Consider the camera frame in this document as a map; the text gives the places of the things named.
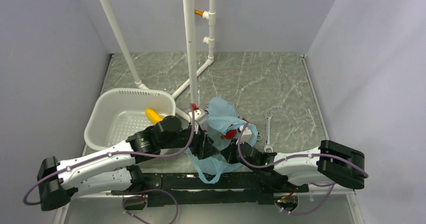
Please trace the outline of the light blue printed plastic bag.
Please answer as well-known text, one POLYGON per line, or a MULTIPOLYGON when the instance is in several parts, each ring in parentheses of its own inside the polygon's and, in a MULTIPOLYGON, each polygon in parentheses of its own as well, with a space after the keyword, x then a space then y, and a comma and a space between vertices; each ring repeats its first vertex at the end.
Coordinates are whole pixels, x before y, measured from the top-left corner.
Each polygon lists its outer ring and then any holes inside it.
MULTIPOLYGON (((212 139, 213 145, 220 151, 224 150, 230 146, 231 140, 221 138, 221 135, 242 128, 245 121, 239 118, 234 105, 220 97, 212 98, 205 110, 208 112, 208 119, 202 126, 208 126, 207 135, 212 139)), ((227 157, 221 154, 200 160, 190 150, 186 150, 185 153, 199 174, 199 179, 205 184, 215 184, 223 173, 235 171, 243 166, 239 162, 228 163, 227 157)))

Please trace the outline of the yellow fake fruit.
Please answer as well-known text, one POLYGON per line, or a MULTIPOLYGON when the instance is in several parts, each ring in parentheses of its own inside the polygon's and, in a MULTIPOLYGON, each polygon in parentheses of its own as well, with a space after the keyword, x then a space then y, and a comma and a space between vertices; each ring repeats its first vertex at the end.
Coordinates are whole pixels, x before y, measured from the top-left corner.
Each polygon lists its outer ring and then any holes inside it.
POLYGON ((145 109, 145 115, 148 118, 148 120, 153 124, 157 124, 158 122, 163 120, 163 117, 159 115, 155 110, 152 108, 146 108, 145 109))

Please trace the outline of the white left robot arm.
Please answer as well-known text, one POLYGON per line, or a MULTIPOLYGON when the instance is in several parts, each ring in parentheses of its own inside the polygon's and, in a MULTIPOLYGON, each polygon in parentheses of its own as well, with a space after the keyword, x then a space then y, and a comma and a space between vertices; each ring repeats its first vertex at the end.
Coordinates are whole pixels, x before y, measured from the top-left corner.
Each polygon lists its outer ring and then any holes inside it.
POLYGON ((55 210, 73 198, 106 190, 137 194, 145 179, 137 164, 156 158, 163 149, 188 150, 199 159, 219 153, 213 140, 198 124, 182 128, 175 116, 166 116, 153 126, 136 132, 120 143, 87 156, 70 160, 45 158, 37 174, 42 211, 55 210))

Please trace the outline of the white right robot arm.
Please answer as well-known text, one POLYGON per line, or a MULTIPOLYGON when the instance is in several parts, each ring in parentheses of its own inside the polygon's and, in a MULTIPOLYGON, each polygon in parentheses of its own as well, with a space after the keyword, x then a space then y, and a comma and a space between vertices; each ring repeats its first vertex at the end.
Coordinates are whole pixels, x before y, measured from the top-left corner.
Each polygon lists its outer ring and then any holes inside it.
POLYGON ((230 145, 221 151, 229 164, 243 164, 264 185, 277 185, 282 191, 305 184, 336 183, 348 189, 363 189, 368 177, 364 153, 331 140, 308 151, 264 153, 248 143, 230 145))

